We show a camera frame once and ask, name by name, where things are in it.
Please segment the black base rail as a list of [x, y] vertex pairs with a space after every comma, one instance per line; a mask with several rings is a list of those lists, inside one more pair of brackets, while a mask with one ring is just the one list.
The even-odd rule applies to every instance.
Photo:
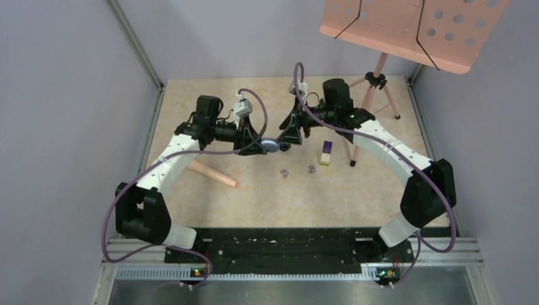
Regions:
[[336, 275], [361, 273], [367, 263], [412, 262], [411, 243], [388, 248], [376, 227], [198, 228], [197, 257], [166, 249], [168, 264], [213, 264], [213, 274]]

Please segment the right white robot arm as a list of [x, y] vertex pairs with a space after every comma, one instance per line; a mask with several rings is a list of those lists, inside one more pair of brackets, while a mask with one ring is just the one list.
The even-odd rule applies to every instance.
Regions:
[[306, 83], [291, 82], [289, 91], [295, 102], [279, 127], [282, 133], [278, 141], [300, 145], [309, 137], [311, 128], [330, 128], [357, 148], [371, 153], [405, 187], [399, 213], [378, 231], [379, 240], [372, 245], [377, 260], [391, 261], [399, 252], [399, 243], [442, 214], [454, 221], [451, 211], [456, 204], [454, 175], [447, 160], [434, 161], [413, 151], [388, 132], [373, 114], [356, 108], [350, 87], [343, 79], [325, 81], [324, 101], [316, 106], [306, 104], [306, 88]]

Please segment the black earbud charging case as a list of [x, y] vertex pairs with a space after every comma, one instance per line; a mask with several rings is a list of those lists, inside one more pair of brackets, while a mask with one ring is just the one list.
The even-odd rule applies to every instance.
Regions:
[[291, 148], [290, 144], [287, 143], [280, 143], [280, 150], [285, 152], [288, 151]]

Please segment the pink music stand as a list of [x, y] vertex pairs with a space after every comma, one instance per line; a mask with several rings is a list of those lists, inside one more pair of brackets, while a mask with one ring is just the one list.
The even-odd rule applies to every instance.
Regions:
[[509, 2], [326, 1], [320, 32], [439, 71], [465, 74]]

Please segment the pink tapered wooden leg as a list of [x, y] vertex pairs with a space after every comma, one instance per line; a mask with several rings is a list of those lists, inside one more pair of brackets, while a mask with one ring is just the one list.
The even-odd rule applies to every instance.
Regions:
[[210, 168], [209, 166], [204, 165], [196, 160], [191, 161], [186, 168], [229, 187], [236, 187], [238, 185], [238, 182], [235, 179], [228, 177], [227, 175], [224, 175], [223, 173], [218, 172], [217, 170], [214, 170], [213, 168]]

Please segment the purple and cream block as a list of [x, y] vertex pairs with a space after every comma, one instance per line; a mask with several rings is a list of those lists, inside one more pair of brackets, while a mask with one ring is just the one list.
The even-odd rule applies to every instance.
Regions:
[[329, 166], [331, 162], [332, 145], [333, 143], [331, 141], [324, 141], [320, 155], [320, 165]]

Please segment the grey earbud charging case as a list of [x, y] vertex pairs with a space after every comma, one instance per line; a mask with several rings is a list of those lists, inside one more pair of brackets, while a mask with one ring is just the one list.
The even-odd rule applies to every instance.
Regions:
[[280, 150], [280, 143], [273, 138], [262, 138], [261, 145], [269, 153], [275, 153]]

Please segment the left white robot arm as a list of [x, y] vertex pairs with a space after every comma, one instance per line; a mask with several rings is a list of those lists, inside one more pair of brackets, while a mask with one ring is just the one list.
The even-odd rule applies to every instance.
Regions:
[[246, 92], [256, 96], [246, 88], [238, 91], [232, 122], [220, 117], [223, 108], [220, 98], [199, 96], [189, 121], [176, 128], [154, 163], [140, 177], [118, 186], [114, 207], [119, 234], [152, 245], [179, 247], [180, 255], [188, 262], [197, 262], [203, 257], [204, 246], [196, 241], [196, 230], [172, 222], [165, 197], [188, 165], [199, 155], [207, 154], [206, 147], [215, 140], [231, 143], [231, 154], [267, 154], [262, 145], [265, 131], [255, 131], [250, 121], [252, 104], [245, 97]]

